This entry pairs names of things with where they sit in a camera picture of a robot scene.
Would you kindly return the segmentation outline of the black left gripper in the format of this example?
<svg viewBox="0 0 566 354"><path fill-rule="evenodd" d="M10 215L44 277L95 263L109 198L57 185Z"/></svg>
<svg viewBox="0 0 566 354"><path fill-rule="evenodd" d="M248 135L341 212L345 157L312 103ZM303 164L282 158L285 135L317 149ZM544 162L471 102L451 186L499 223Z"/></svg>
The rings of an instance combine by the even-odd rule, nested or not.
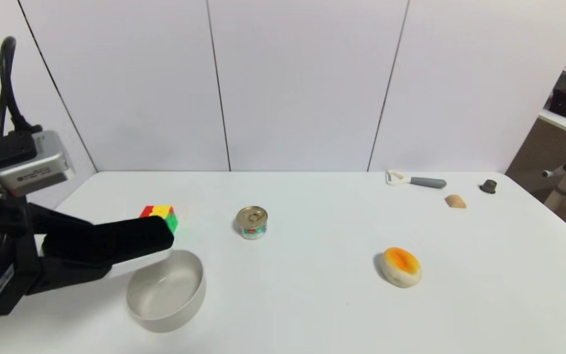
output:
<svg viewBox="0 0 566 354"><path fill-rule="evenodd" d="M112 266L143 256L150 219L94 225L22 199L0 199L0 316L38 274L34 235L45 235L29 295L99 280Z"/></svg>

